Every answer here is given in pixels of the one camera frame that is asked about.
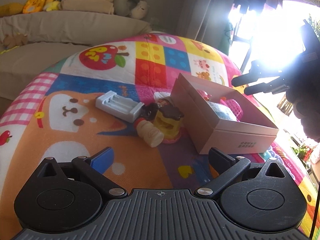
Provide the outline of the right gloved hand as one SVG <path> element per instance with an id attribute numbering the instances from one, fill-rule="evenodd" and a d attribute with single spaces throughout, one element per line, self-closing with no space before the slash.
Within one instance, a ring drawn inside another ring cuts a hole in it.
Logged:
<path id="1" fill-rule="evenodd" d="M 305 135 L 319 142 L 319 88 L 315 81 L 295 81 L 286 91 L 293 104 L 294 114 L 303 126 Z"/>

